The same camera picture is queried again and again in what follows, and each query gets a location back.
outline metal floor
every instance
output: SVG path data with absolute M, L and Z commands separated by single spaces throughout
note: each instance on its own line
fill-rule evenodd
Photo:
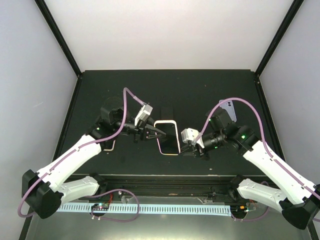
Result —
M 265 208 L 250 212 L 261 215 Z M 128 214 L 108 214 L 128 219 Z M 227 216 L 141 214 L 135 221 L 92 220 L 87 213 L 57 212 L 32 219 L 27 240 L 310 240 L 307 230 L 291 226 L 277 212 L 255 222 Z

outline white cable tray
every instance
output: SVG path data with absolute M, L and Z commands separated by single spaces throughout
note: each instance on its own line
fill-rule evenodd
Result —
M 68 202 L 57 212 L 89 213 L 95 203 Z M 95 210 L 94 213 L 135 214 L 137 204 L 111 203 L 108 210 Z M 216 215 L 231 216 L 230 206 L 225 205 L 176 205 L 140 204 L 140 214 L 179 214 L 179 215 Z

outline black pole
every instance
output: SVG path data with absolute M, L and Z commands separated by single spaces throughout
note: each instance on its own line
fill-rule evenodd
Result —
M 280 43 L 282 37 L 284 36 L 285 32 L 287 31 L 290 23 L 294 19 L 296 13 L 298 12 L 301 4 L 304 2 L 304 0 L 294 0 L 291 4 L 288 12 L 286 13 L 280 27 L 276 31 L 268 49 L 266 50 L 258 68 L 255 71 L 255 74 L 259 77 L 263 70 L 265 69 L 266 65 L 268 64 L 272 54 L 276 50 L 278 44 Z
M 49 11 L 49 8 L 47 6 L 47 4 L 45 3 L 44 0 L 34 0 L 35 3 L 38 5 L 38 8 L 40 9 L 44 19 L 46 20 L 47 24 L 49 25 L 53 35 L 55 36 L 56 40 L 58 41 L 62 51 L 64 52 L 64 55 L 66 56 L 66 58 L 68 59 L 75 75 L 77 77 L 81 76 L 81 70 L 78 67 L 78 64 L 74 58 L 74 56 L 72 55 L 64 37 L 62 36 L 58 25 L 56 24 L 54 17 L 51 15 L 51 12 Z

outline black frame edge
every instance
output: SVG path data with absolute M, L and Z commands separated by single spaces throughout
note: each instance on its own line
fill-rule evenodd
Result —
M 55 159 L 57 159 L 61 155 L 62 147 L 63 147 L 63 144 L 65 142 L 66 133 L 67 133 L 68 126 L 70 124 L 70 119 L 71 119 L 71 116 L 72 116 L 72 113 L 73 113 L 73 110 L 74 110 L 74 107 L 75 107 L 75 104 L 76 104 L 76 101 L 77 101 L 77 97 L 78 97 L 78 93 L 79 93 L 80 86 L 81 86 L 81 83 L 82 83 L 82 79 L 83 78 L 82 78 L 82 75 L 81 75 L 80 77 L 78 77 L 78 79 L 76 81 L 76 84 L 75 84 L 75 87 L 74 87 L 74 90 L 73 90 L 73 94 L 72 94 L 72 97 L 71 97 L 71 101 L 70 101 L 70 104 L 69 104 L 69 107 L 68 107 L 68 111 L 67 111 L 66 116 L 65 116 L 65 120 L 64 120 L 64 123 L 63 123 L 63 126 L 62 126 L 61 134 L 60 134 L 60 137 L 59 137 L 59 140 L 58 140 L 58 144 L 57 144 L 57 146 L 55 148 L 55 152 L 54 152 L 52 161 L 54 161 Z M 29 231 L 29 227 L 30 227 L 30 224 L 31 224 L 31 221 L 32 221 L 32 218 L 33 217 L 27 217 L 25 219 L 23 227 L 22 227 L 22 230 L 21 230 L 21 233 L 20 233 L 19 240 L 25 240 L 26 239 L 28 231 Z
M 260 99 L 260 103 L 262 106 L 262 111 L 266 120 L 266 125 L 269 129 L 270 132 L 270 136 L 271 136 L 271 140 L 272 140 L 272 144 L 274 146 L 274 152 L 283 160 L 285 160 L 285 156 L 284 153 L 282 151 L 281 145 L 280 145 L 280 141 L 277 135 L 277 131 L 276 131 L 276 127 L 274 125 L 274 121 L 272 119 L 269 107 L 268 107 L 268 103 L 267 103 L 267 99 L 264 93 L 264 90 L 261 86 L 261 82 L 259 79 L 259 76 L 257 74 L 254 74 L 254 84 L 255 84 L 255 88 L 256 91 L 258 93 L 258 97 Z
M 59 137 L 59 140 L 58 140 L 58 144 L 56 145 L 52 161 L 56 160 L 61 155 L 62 147 L 63 147 L 64 142 L 65 142 L 65 137 L 66 137 L 66 134 L 67 134 L 67 131 L 68 131 L 68 127 L 69 127 L 69 124 L 70 124 L 71 116 L 72 116 L 72 113 L 74 111 L 74 107 L 76 105 L 76 101 L 77 101 L 77 98 L 78 98 L 78 93 L 79 93 L 79 90 L 80 90 L 82 79 L 83 79 L 82 76 L 80 76 L 80 77 L 78 77 L 78 79 L 76 81 L 76 84 L 75 84 L 75 87 L 74 87 L 74 91 L 73 91 L 73 94 L 72 94 L 72 97 L 71 97 L 70 105 L 69 105 L 68 111 L 67 111 L 66 116 L 65 116 L 65 120 L 64 120 L 64 123 L 63 123 L 63 126 L 62 126 L 61 134 L 60 134 L 60 137 Z
M 282 23 L 280 24 L 278 30 L 276 31 L 268 49 L 266 50 L 258 68 L 255 71 L 255 74 L 257 74 L 258 77 L 262 74 L 263 70 L 268 64 L 270 58 L 272 57 L 282 37 L 285 35 L 288 27 L 290 26 L 292 20 L 294 19 L 296 13 L 298 12 L 303 2 L 304 0 L 294 0 L 293 3 L 291 4 L 288 12 L 286 13 L 284 19 L 282 20 Z
M 319 236 L 317 234 L 317 230 L 315 228 L 314 222 L 310 222 L 308 225 L 308 230 L 310 233 L 311 240 L 319 240 Z
M 74 58 L 74 56 L 72 55 L 64 37 L 62 36 L 58 25 L 56 24 L 56 21 L 54 20 L 54 17 L 52 16 L 46 2 L 44 0 L 34 0 L 35 3 L 37 4 L 38 8 L 40 9 L 46 23 L 48 24 L 48 26 L 50 27 L 53 35 L 55 36 L 57 42 L 59 43 L 64 55 L 66 56 L 66 58 L 68 59 L 75 75 L 77 77 L 81 76 L 81 70 L 78 67 L 78 64 Z

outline rectangular frame object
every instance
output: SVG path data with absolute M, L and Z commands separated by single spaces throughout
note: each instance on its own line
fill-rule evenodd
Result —
M 77 100 L 77 96 L 78 96 L 78 92 L 79 92 L 79 89 L 80 89 L 80 85 L 81 85 L 81 82 L 82 82 L 82 78 L 81 78 L 81 75 L 82 75 L 82 72 L 80 70 L 80 68 L 78 67 L 78 64 L 75 60 L 75 58 L 73 57 L 62 33 L 60 32 L 52 14 L 50 13 L 50 10 L 47 6 L 47 4 L 45 3 L 44 0 L 34 0 L 38 6 L 38 8 L 40 9 L 44 19 L 46 20 L 48 26 L 50 27 L 53 35 L 55 36 L 57 42 L 59 43 L 62 51 L 64 52 L 66 58 L 68 59 L 74 73 L 77 75 L 78 77 L 78 80 L 77 80 L 77 83 L 76 83 L 76 87 L 74 89 L 74 93 L 72 95 L 72 99 L 71 99 L 71 102 L 70 102 L 70 105 L 69 105 L 69 109 L 68 109 L 68 112 L 67 112 L 67 115 L 66 115 L 66 118 L 65 118 L 65 121 L 64 121 L 64 124 L 63 124 L 63 128 L 62 128 L 62 131 L 61 131 L 61 134 L 60 134 L 60 138 L 59 138 L 59 141 L 58 141 L 58 145 L 57 145 L 57 148 L 56 148 L 56 151 L 55 151 L 55 154 L 54 154 L 54 157 L 53 159 L 56 159 L 59 155 L 60 155 L 60 152 L 61 152 L 61 148 L 62 148 L 62 145 L 63 145 L 63 142 L 64 142 L 64 138 L 65 138 L 65 135 L 66 135 L 66 132 L 67 132 L 67 128 L 68 128 L 68 125 L 69 125 L 69 122 L 70 122 L 70 118 L 71 118 L 71 115 L 72 115 L 72 112 L 73 112 L 73 108 L 74 108 L 74 105 L 75 105 L 75 102 Z M 266 53 L 264 54 L 258 68 L 256 69 L 255 71 L 255 85 L 256 85 L 256 90 L 257 90 L 257 93 L 259 95 L 259 98 L 260 98 L 260 101 L 261 101 L 261 105 L 263 107 L 263 114 L 265 115 L 265 118 L 267 119 L 267 127 L 269 128 L 269 131 L 270 131 L 270 134 L 271 134 L 271 137 L 272 137 L 272 141 L 273 141 L 273 145 L 275 146 L 275 152 L 281 157 L 284 159 L 284 155 L 283 155 L 283 152 L 282 152 L 282 149 L 281 149 L 281 145 L 280 145 L 280 142 L 279 142 L 279 139 L 278 139 L 278 136 L 277 136 L 277 132 L 276 132 L 276 129 L 275 129 L 275 126 L 274 126 L 274 123 L 273 123 L 273 120 L 272 120 L 272 116 L 270 114 L 270 111 L 269 111 L 269 108 L 268 108 L 268 104 L 267 104 L 267 100 L 266 100 L 266 97 L 265 97 L 265 94 L 264 94 L 264 91 L 262 89 L 262 86 L 261 86 L 261 83 L 260 83 L 260 79 L 259 79 L 259 76 L 262 74 L 264 68 L 266 67 L 266 65 L 268 64 L 270 58 L 272 57 L 274 51 L 276 50 L 278 44 L 280 43 L 282 37 L 284 36 L 286 30 L 288 29 L 290 23 L 292 22 L 292 20 L 294 19 L 296 13 L 298 12 L 300 6 L 302 5 L 302 3 L 304 2 L 304 0 L 294 0 L 287 12 L 287 14 L 285 15 L 281 25 L 279 26 L 275 36 L 273 37 Z M 25 240 L 26 239 L 26 236 L 27 236 L 27 233 L 28 233 L 28 229 L 29 229 L 29 226 L 30 226 L 30 222 L 32 220 L 32 217 L 29 217 L 25 220 L 25 223 L 23 225 L 23 228 L 22 228 L 22 231 L 21 231 L 21 235 L 20 235 L 20 238 L 19 240 Z M 317 232 L 316 232 L 316 229 L 315 229 L 315 226 L 313 223 L 311 223 L 309 226 L 308 226 L 308 230 L 310 232 L 310 235 L 311 235 L 311 238 L 312 239 L 319 239 L 318 238 L 318 235 L 317 235 Z

